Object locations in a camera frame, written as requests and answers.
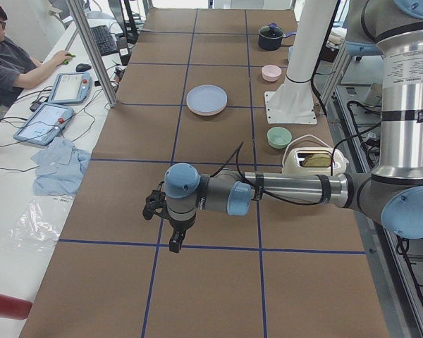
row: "person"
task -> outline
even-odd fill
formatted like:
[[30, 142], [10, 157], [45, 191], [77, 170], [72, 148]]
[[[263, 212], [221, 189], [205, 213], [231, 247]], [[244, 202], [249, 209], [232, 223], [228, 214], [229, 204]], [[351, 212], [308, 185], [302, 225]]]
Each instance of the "person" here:
[[8, 16], [0, 6], [0, 105], [10, 107], [22, 90], [36, 87], [72, 56], [58, 51], [40, 63], [5, 35], [6, 20]]

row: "blue tablet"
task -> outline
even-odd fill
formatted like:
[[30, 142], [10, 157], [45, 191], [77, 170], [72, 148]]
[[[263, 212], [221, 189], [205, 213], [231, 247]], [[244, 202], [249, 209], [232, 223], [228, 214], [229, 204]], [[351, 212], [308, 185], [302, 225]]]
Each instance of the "blue tablet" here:
[[72, 117], [71, 107], [45, 102], [19, 128], [14, 139], [46, 146], [61, 133]]
[[48, 102], [53, 104], [81, 104], [91, 89], [88, 72], [58, 74]]

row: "green marker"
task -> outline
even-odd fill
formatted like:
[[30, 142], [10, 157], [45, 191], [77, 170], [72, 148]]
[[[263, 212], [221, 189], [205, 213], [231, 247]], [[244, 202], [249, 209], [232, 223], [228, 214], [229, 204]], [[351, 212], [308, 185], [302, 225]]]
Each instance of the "green marker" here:
[[[68, 56], [72, 56], [73, 58], [75, 58], [75, 54], [68, 54]], [[65, 65], [68, 65], [69, 64], [69, 60], [64, 60], [63, 63]]]

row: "keyboard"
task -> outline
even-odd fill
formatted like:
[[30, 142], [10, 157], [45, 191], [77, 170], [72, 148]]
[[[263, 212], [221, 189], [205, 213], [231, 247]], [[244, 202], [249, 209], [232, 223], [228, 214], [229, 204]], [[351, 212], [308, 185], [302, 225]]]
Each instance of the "keyboard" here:
[[106, 25], [91, 27], [91, 32], [101, 56], [118, 52], [118, 47]]

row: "white table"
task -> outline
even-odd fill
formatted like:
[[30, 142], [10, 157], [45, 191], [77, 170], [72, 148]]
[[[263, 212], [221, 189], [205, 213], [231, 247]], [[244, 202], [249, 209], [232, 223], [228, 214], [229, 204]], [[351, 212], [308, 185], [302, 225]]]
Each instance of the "white table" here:
[[[90, 20], [90, 25], [110, 24], [108, 20]], [[118, 26], [113, 25], [112, 29], [117, 30]], [[69, 51], [76, 57], [68, 64], [58, 67], [57, 71], [45, 80], [38, 87], [25, 90], [21, 96], [44, 89], [49, 85], [53, 85], [58, 73], [69, 73], [75, 71], [75, 66], [79, 63], [89, 63], [90, 59], [86, 54], [82, 45], [81, 38], [75, 33], [75, 24], [72, 23], [66, 30], [65, 34], [60, 38], [56, 46], [52, 49], [47, 59], [51, 58], [54, 53], [61, 49], [65, 49], [68, 42], [75, 35], [75, 39]], [[118, 54], [103, 57], [105, 68], [110, 68], [114, 62], [120, 63]], [[97, 76], [93, 70], [90, 70], [92, 81], [97, 80]], [[92, 84], [88, 98], [83, 104], [73, 106], [75, 111], [80, 111], [87, 104], [94, 93], [101, 87], [94, 87]], [[30, 103], [37, 95], [30, 96], [16, 102], [8, 111], [6, 116], [18, 116], [28, 118], [32, 114], [30, 111]], [[108, 114], [109, 105], [103, 92], [88, 106], [87, 112], [93, 115], [96, 120], [91, 130], [75, 141], [78, 149], [84, 149], [91, 152], [97, 142], [99, 134], [102, 130], [106, 116]], [[66, 139], [73, 140], [80, 136], [88, 129], [92, 122], [92, 118], [84, 111], [74, 117], [70, 124], [63, 132]], [[13, 135], [16, 129], [8, 123], [0, 123], [0, 145], [14, 143]], [[0, 148], [0, 167], [28, 169], [35, 166], [30, 159], [31, 156], [40, 151], [41, 148], [28, 146], [24, 144], [16, 144]], [[28, 204], [34, 198], [32, 192], [32, 183], [35, 179], [35, 171], [30, 170], [26, 173], [10, 172], [0, 170], [0, 293], [7, 294], [22, 299], [34, 301], [39, 285], [44, 277], [45, 270], [49, 264], [51, 253], [40, 253], [31, 251], [12, 250], [6, 245], [9, 238], [9, 230], [20, 218]], [[0, 338], [18, 337], [22, 330], [24, 320], [11, 320], [0, 318]]]

